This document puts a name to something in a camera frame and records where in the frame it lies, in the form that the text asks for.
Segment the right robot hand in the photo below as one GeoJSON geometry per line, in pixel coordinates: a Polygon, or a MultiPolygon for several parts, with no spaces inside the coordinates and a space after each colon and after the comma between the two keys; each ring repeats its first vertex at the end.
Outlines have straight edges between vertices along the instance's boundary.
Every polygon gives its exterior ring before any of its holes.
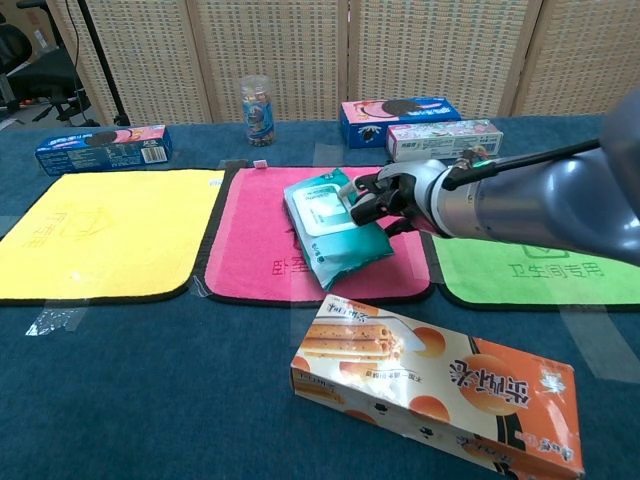
{"type": "Polygon", "coordinates": [[[394,218],[384,228],[391,238],[412,231],[446,237],[431,211],[431,193],[446,166],[439,160],[390,163],[377,173],[357,176],[340,188],[357,226],[394,218]]]}

